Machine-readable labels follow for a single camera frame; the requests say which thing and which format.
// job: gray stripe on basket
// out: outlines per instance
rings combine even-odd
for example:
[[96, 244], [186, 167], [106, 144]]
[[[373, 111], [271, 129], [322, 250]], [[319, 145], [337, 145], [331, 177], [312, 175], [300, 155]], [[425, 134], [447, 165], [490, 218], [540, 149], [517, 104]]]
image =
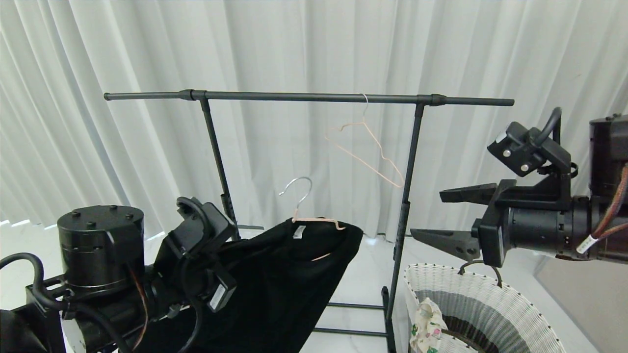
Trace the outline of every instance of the gray stripe on basket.
[[[480, 330], [500, 352], [531, 353], [528, 343], [521, 337], [514, 324], [495, 308], [481, 301], [448, 291], [418, 290], [414, 292], [419, 302], [430, 298], [443, 315], [467, 321]], [[460, 334], [472, 339], [468, 332]]]

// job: pink hanger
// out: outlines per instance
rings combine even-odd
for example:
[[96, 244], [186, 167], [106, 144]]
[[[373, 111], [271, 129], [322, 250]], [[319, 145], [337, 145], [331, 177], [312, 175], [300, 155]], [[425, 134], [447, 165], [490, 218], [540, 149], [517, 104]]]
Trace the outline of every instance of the pink hanger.
[[310, 189], [305, 194], [305, 196], [302, 197], [301, 200], [299, 200], [299, 202], [296, 204], [295, 214], [292, 216], [292, 223], [296, 222], [297, 220], [303, 220], [303, 221], [306, 221], [306, 222], [331, 222], [331, 223], [334, 223], [336, 225], [336, 229], [337, 230], [341, 231], [341, 230], [345, 229], [345, 227], [341, 227], [340, 224], [338, 224], [337, 220], [331, 219], [331, 218], [296, 218], [297, 214], [299, 213], [299, 206], [301, 205], [303, 200], [305, 200], [305, 198], [312, 191], [312, 185], [313, 185], [312, 179], [310, 179], [307, 176], [300, 176], [299, 178], [294, 178], [294, 179], [292, 179], [292, 181], [290, 181], [286, 185], [286, 187], [283, 189], [283, 191], [279, 193], [279, 196], [282, 196], [286, 192], [286, 190], [290, 187], [290, 185], [292, 185], [292, 183], [294, 183], [295, 181], [297, 181], [299, 179], [306, 179], [306, 180], [308, 180], [310, 182]]
[[338, 132], [342, 132], [342, 130], [344, 128], [346, 128], [347, 126], [352, 126], [352, 125], [364, 125], [364, 127], [366, 128], [366, 131], [369, 132], [370, 136], [373, 138], [373, 140], [375, 140], [375, 143], [377, 144], [377, 147], [379, 147], [379, 154], [381, 155], [381, 158], [385, 161], [388, 161], [390, 164], [392, 164], [392, 167], [397, 171], [397, 174], [399, 175], [399, 178], [401, 179], [401, 184], [397, 184], [395, 182], [393, 182], [392, 180], [388, 179], [387, 177], [385, 177], [382, 173], [380, 173], [379, 171], [377, 171], [373, 166], [371, 166], [370, 164], [366, 163], [362, 158], [354, 155], [353, 153], [347, 151], [344, 147], [342, 147], [341, 145], [337, 144], [336, 142], [333, 142], [332, 140], [329, 139], [329, 137], [327, 136], [327, 133], [325, 133], [325, 139], [331, 143], [333, 143], [336, 147], [340, 148], [341, 150], [345, 151], [349, 156], [359, 160], [360, 162], [362, 162], [362, 164], [364, 164], [365, 166], [369, 167], [372, 171], [374, 171], [375, 173], [377, 173], [377, 175], [379, 175], [380, 177], [382, 177], [385, 181], [393, 184], [395, 187], [398, 188], [403, 188], [403, 183], [404, 183], [404, 178], [403, 175], [401, 174], [401, 172], [399, 171], [399, 168], [397, 168], [397, 166], [393, 163], [393, 161], [391, 161], [390, 159], [384, 157], [384, 151], [382, 150], [382, 145], [381, 143], [379, 143], [379, 141], [377, 140], [377, 138], [375, 137], [375, 134], [373, 134], [373, 132], [371, 131], [371, 129], [369, 129], [369, 126], [366, 124], [366, 110], [369, 108], [369, 98], [365, 95], [362, 94], [364, 96], [364, 98], [366, 99], [366, 107], [364, 107], [364, 112], [362, 112], [362, 121], [361, 122], [351, 122], [349, 124], [344, 124], [343, 126], [341, 126], [340, 128], [331, 128], [329, 130], [337, 130]]

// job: silver metal hook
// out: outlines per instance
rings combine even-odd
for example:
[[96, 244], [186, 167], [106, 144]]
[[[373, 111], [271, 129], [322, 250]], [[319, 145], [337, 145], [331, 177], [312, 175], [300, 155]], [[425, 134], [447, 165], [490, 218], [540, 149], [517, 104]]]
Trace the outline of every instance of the silver metal hook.
[[287, 191], [287, 189], [290, 187], [290, 185], [292, 185], [295, 181], [297, 181], [297, 180], [299, 180], [299, 179], [305, 179], [305, 180], [309, 181], [309, 182], [310, 182], [310, 188], [308, 189], [308, 192], [305, 194], [305, 196], [304, 196], [304, 197], [302, 197], [302, 198], [301, 198], [301, 200], [299, 200], [299, 202], [296, 204], [296, 210], [298, 210], [298, 209], [299, 209], [299, 206], [301, 205], [301, 203], [303, 202], [303, 200], [305, 200], [305, 198], [307, 198], [307, 196], [308, 196], [308, 195], [310, 194], [310, 192], [312, 191], [312, 185], [313, 185], [313, 183], [312, 183], [312, 179], [310, 179], [310, 178], [309, 178], [309, 177], [307, 177], [307, 176], [300, 176], [300, 177], [298, 177], [298, 178], [294, 178], [294, 179], [292, 179], [292, 180], [291, 180], [291, 181], [290, 181], [290, 182], [286, 185], [286, 187], [283, 189], [283, 191], [279, 193], [279, 196], [282, 196], [282, 195], [283, 195], [283, 194]]
[[364, 116], [364, 114], [366, 114], [366, 110], [369, 108], [369, 98], [364, 93], [360, 94], [364, 96], [364, 99], [366, 99], [366, 106], [364, 107], [364, 111], [362, 112], [362, 116]]

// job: white curtain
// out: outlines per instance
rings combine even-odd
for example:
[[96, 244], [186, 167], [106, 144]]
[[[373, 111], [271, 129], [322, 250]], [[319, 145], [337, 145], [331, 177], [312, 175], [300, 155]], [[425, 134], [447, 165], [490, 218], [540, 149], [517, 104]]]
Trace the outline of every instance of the white curtain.
[[[103, 92], [207, 89], [514, 98], [428, 107], [409, 226], [468, 229], [483, 207], [438, 191], [514, 175], [485, 147], [511, 121], [563, 108], [563, 145], [587, 187], [588, 121], [628, 104], [628, 1], [1, 1], [1, 217], [53, 224], [77, 207], [129, 204], [147, 236], [176, 226], [175, 199], [220, 205], [200, 105]], [[327, 216], [394, 238], [401, 190], [323, 138], [363, 104], [210, 101], [240, 224]], [[405, 169], [414, 107], [367, 122]], [[334, 141], [393, 169], [363, 128]], [[536, 179], [526, 180], [531, 183]]]

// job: garment rack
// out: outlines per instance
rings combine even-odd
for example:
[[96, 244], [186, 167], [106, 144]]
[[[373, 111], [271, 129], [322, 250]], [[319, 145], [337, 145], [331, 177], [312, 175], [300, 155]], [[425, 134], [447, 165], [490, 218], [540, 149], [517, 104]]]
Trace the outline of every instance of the garment rack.
[[[401, 267], [401, 255], [403, 252], [403, 244], [405, 240], [406, 228], [408, 226], [408, 214], [410, 211], [410, 184], [412, 182], [412, 174], [414, 170], [414, 159], [416, 158], [416, 147], [419, 140], [419, 131], [421, 129], [421, 120], [423, 118], [423, 110], [425, 106], [442, 106], [445, 104], [471, 105], [471, 106], [512, 106], [514, 99], [495, 99], [495, 98], [470, 98], [470, 97], [447, 97], [440, 94], [429, 95], [384, 95], [384, 94], [367, 94], [369, 103], [385, 103], [385, 104], [414, 104], [414, 124], [412, 127], [412, 138], [410, 140], [410, 154], [408, 156], [408, 164], [406, 167], [406, 179], [403, 185], [403, 196], [401, 199], [401, 210], [399, 215], [399, 223], [397, 226], [396, 240], [394, 243], [392, 258], [394, 266], [392, 270], [391, 290], [384, 286], [381, 290], [382, 305], [365, 305], [353, 303], [329, 303], [328, 307], [340, 308], [356, 308], [366, 310], [382, 310], [384, 312], [385, 332], [371, 332], [363, 330], [342, 330], [315, 328], [314, 332], [325, 332], [331, 334], [349, 334], [349, 335], [365, 335], [375, 337], [385, 337], [388, 353], [396, 353], [394, 330], [393, 330], [393, 308], [397, 292], [397, 282], [399, 279], [399, 270]], [[207, 90], [181, 90], [178, 92], [140, 92], [140, 93], [105, 93], [105, 100], [123, 100], [123, 99], [183, 99], [198, 100], [205, 116], [205, 123], [209, 132], [214, 159], [218, 168], [220, 183], [222, 185], [223, 194], [220, 196], [225, 214], [236, 222], [236, 215], [231, 202], [229, 187], [227, 185], [227, 177], [220, 156], [214, 122], [209, 106], [210, 99], [227, 99], [227, 100], [282, 100], [282, 101], [298, 101], [298, 102], [365, 102], [363, 94], [316, 94], [316, 93], [271, 93], [271, 92], [213, 92]], [[237, 232], [233, 236], [233, 240], [240, 239]]]

